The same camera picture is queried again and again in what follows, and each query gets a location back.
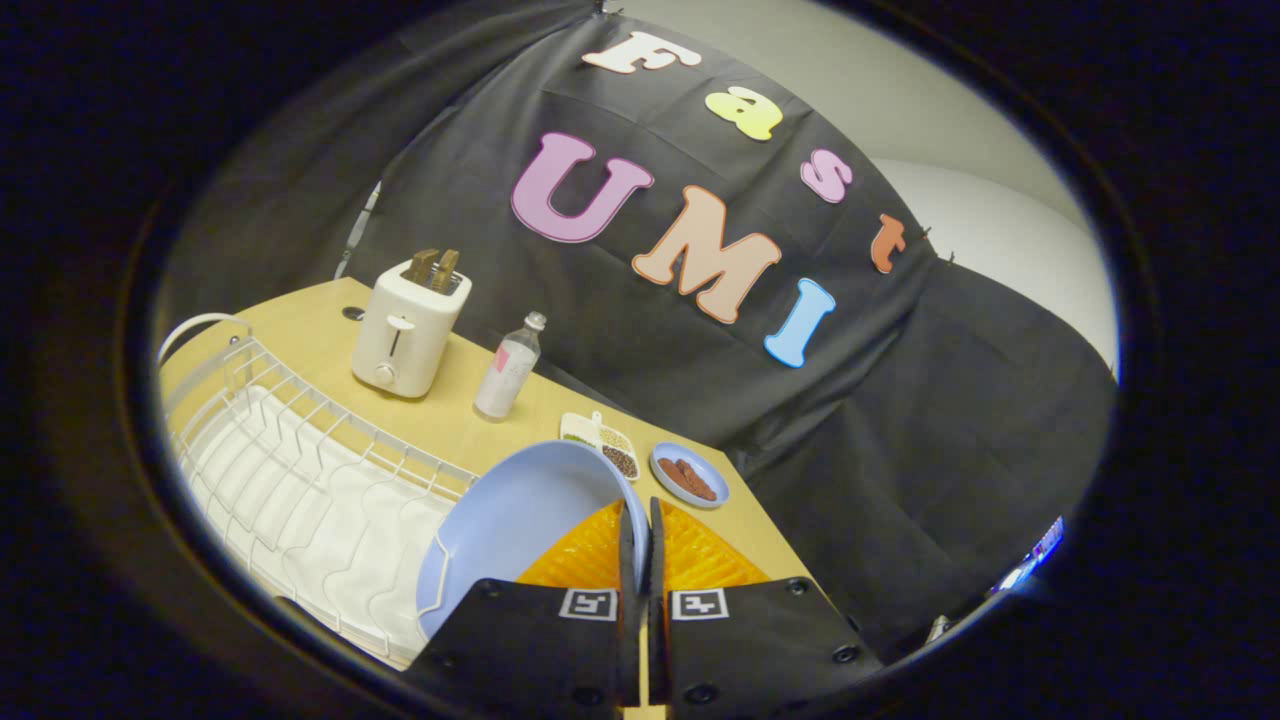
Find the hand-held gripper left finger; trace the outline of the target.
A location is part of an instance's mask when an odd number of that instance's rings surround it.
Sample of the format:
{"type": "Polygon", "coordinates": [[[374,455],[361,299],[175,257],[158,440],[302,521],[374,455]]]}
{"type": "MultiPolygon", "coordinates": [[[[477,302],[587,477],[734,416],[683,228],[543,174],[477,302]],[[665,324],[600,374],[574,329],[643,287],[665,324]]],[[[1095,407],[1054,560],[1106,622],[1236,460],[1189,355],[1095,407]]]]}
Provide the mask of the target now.
{"type": "Polygon", "coordinates": [[[643,598],[634,524],[620,512],[620,579],[600,591],[484,577],[404,670],[453,712],[621,712],[640,701],[643,598]]]}

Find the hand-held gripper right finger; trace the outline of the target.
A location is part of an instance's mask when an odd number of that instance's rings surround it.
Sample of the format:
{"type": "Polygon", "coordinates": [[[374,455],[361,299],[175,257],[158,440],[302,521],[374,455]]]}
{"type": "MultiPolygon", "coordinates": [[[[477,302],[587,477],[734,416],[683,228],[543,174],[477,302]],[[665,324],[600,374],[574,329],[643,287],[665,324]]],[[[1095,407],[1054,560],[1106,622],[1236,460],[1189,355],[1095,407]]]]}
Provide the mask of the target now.
{"type": "Polygon", "coordinates": [[[669,714],[831,714],[884,664],[809,577],[675,587],[698,546],[681,511],[652,501],[646,579],[648,701],[669,714]]]}

